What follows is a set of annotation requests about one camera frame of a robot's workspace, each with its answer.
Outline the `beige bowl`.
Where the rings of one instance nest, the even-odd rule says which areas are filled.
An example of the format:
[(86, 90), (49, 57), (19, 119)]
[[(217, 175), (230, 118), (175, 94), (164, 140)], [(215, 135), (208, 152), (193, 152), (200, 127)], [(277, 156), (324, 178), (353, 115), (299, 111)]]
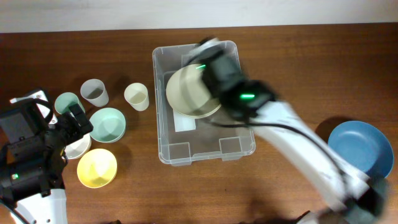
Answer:
[(173, 110), (180, 113), (181, 115), (195, 119), (202, 119), (209, 117), (213, 115), (215, 112), (217, 112), (220, 108), (221, 105), (217, 105), (216, 107), (210, 108), (209, 110), (203, 108), (192, 109), (192, 108), (178, 108), (175, 106), (172, 107)]
[(213, 98), (202, 81), (205, 65), (191, 64), (176, 71), (166, 86), (166, 97), (171, 107), (210, 109), (220, 102)]

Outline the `blue plastic bowl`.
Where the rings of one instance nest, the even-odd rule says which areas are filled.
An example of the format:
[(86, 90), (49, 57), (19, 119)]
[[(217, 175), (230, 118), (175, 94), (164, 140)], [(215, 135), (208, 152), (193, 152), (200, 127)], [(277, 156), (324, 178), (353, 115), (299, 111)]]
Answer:
[(387, 177), (394, 166), (394, 151), (385, 135), (362, 121), (339, 124), (328, 145), (342, 158), (370, 177)]

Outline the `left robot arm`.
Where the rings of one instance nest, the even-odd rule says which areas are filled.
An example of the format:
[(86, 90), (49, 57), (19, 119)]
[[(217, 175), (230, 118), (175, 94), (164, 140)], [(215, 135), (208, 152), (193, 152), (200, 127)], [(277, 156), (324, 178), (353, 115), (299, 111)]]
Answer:
[(68, 164), (65, 148), (92, 132), (93, 125), (78, 104), (50, 124), (40, 106), (52, 104), (28, 98), (1, 115), (8, 143), (1, 149), (1, 205), (16, 223), (66, 223), (62, 172)]

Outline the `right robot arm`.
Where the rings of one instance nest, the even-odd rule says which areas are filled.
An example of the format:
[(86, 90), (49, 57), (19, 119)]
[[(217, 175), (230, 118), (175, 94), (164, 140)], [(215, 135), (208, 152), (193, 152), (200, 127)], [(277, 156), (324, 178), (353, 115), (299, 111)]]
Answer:
[(217, 39), (189, 52), (201, 80), (235, 128), (250, 128), (276, 147), (317, 189), (327, 208), (307, 211), (295, 223), (376, 223), (387, 200), (387, 180), (369, 177), (335, 153), (286, 102), (263, 82), (249, 79)]

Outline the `white label in container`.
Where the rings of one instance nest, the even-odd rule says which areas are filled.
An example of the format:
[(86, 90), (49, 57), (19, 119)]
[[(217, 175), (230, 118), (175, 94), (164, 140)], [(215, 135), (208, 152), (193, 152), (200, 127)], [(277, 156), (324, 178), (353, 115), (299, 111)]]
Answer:
[(173, 110), (175, 132), (185, 132), (196, 130), (194, 118), (189, 118)]

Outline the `clear plastic storage container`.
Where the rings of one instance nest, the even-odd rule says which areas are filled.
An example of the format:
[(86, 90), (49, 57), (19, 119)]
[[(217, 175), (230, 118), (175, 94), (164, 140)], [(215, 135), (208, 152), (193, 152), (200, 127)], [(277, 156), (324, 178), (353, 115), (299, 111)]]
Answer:
[(170, 77), (190, 58), (189, 51), (194, 47), (195, 44), (165, 46), (152, 52), (160, 161), (171, 166), (186, 166), (194, 161), (230, 161), (251, 155), (256, 150), (256, 142), (250, 129), (218, 128), (195, 119), (196, 130), (175, 132), (166, 86)]

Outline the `white plastic bowl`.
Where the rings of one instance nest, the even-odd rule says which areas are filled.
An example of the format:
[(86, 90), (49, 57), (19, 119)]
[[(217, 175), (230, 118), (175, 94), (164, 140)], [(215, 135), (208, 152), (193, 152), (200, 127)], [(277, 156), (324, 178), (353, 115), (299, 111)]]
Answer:
[(90, 134), (86, 134), (80, 140), (66, 146), (66, 157), (68, 159), (79, 159), (90, 150), (90, 147), (91, 136)]

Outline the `green plastic cup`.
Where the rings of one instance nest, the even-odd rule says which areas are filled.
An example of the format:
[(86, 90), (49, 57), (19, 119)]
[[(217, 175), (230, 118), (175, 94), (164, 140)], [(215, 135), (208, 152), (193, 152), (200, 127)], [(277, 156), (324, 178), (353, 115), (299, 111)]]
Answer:
[(58, 114), (63, 114), (65, 112), (70, 112), (69, 106), (74, 104), (78, 104), (80, 108), (85, 111), (82, 103), (80, 102), (76, 94), (72, 92), (65, 92), (57, 97), (54, 107)]

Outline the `green plastic bowl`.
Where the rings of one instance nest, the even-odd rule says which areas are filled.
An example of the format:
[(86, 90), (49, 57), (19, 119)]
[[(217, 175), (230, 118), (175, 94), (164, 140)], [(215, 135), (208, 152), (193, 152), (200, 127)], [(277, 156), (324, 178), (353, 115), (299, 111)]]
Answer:
[(103, 108), (95, 112), (90, 122), (93, 130), (92, 139), (102, 143), (113, 143), (120, 140), (126, 132), (126, 119), (122, 112), (115, 108)]

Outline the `grey translucent plastic cup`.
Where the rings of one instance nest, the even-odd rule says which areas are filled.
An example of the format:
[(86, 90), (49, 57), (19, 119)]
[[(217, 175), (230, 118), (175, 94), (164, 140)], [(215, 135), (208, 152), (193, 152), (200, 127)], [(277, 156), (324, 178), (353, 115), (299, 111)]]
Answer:
[(81, 96), (96, 107), (108, 104), (109, 96), (104, 83), (99, 79), (85, 81), (80, 88)]

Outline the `yellow plastic bowl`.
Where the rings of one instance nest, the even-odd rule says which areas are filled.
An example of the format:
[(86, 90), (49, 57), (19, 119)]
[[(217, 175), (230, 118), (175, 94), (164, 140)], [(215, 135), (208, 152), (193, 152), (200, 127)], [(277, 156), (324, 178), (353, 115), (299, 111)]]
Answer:
[(76, 172), (85, 187), (98, 189), (114, 180), (118, 173), (118, 163), (109, 150), (93, 149), (80, 159)]

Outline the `cream plastic cup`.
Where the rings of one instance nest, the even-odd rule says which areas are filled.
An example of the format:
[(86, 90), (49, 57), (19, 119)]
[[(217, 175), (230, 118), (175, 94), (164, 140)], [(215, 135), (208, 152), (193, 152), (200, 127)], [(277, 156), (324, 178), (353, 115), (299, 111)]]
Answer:
[(149, 92), (141, 83), (128, 85), (124, 91), (124, 98), (136, 111), (144, 111), (149, 107)]

